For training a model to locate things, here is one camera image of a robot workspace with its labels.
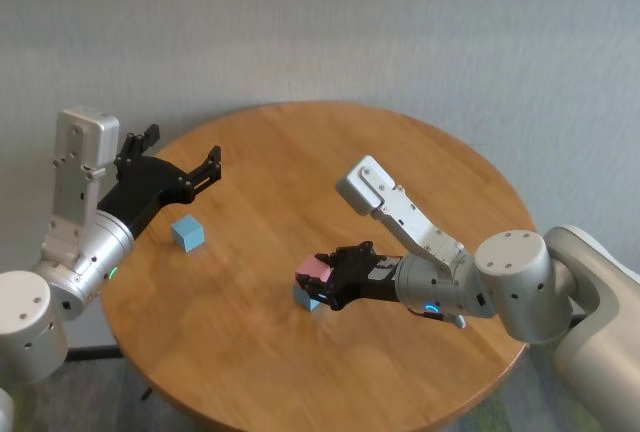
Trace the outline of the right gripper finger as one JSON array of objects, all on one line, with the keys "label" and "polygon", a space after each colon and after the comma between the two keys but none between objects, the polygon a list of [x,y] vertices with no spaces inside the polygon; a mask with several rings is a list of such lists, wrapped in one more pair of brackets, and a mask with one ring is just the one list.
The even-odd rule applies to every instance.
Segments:
[{"label": "right gripper finger", "polygon": [[358,262],[365,260],[367,257],[374,257],[375,250],[371,241],[364,241],[356,245],[341,246],[332,252],[316,253],[314,258],[328,265],[329,267],[338,267],[341,264]]},{"label": "right gripper finger", "polygon": [[321,302],[325,305],[332,303],[332,284],[324,282],[318,277],[306,274],[296,275],[297,284],[309,295],[313,300]]}]

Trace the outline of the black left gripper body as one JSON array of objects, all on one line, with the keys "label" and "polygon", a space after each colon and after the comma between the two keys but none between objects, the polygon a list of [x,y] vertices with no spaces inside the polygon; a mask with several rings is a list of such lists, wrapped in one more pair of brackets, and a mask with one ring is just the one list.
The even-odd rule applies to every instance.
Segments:
[{"label": "black left gripper body", "polygon": [[98,209],[117,218],[136,239],[157,213],[171,204],[190,204],[193,187],[187,173],[155,157],[125,163],[117,184],[100,200]]}]

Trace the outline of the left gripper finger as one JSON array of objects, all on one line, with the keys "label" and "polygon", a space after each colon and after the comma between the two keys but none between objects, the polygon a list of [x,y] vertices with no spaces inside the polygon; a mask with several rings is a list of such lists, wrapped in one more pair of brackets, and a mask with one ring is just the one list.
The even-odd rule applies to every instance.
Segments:
[{"label": "left gripper finger", "polygon": [[196,197],[221,179],[221,147],[214,145],[206,159],[179,180],[183,197]]},{"label": "left gripper finger", "polygon": [[158,124],[151,124],[142,134],[128,133],[120,152],[116,155],[115,164],[123,165],[136,161],[158,140]]}]

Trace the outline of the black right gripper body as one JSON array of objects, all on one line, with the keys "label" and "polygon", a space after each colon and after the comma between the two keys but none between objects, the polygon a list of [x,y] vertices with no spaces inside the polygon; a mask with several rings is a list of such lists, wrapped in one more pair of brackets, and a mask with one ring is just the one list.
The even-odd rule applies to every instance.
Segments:
[{"label": "black right gripper body", "polygon": [[342,310],[360,299],[398,302],[395,286],[401,256],[378,255],[331,267],[327,282],[332,284],[332,310]]}]

